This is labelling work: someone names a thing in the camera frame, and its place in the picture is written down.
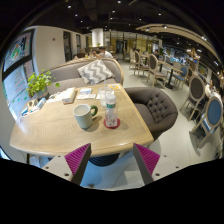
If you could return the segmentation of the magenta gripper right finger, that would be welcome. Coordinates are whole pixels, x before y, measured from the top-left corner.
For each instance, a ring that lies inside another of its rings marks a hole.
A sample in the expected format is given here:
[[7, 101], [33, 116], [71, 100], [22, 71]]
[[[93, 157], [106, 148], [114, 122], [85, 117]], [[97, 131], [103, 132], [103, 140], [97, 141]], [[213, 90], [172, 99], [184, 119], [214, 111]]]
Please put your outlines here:
[[136, 143], [133, 144], [133, 155], [145, 185], [181, 169], [181, 166], [168, 156], [159, 155]]

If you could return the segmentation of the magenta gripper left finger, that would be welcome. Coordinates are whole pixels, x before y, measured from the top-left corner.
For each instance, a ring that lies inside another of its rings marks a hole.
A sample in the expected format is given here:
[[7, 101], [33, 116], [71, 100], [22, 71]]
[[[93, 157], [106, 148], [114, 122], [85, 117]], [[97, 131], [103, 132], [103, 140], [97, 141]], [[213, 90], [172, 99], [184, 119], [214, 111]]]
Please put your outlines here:
[[91, 144], [85, 144], [66, 155], [51, 159], [43, 170], [80, 185], [91, 155]]

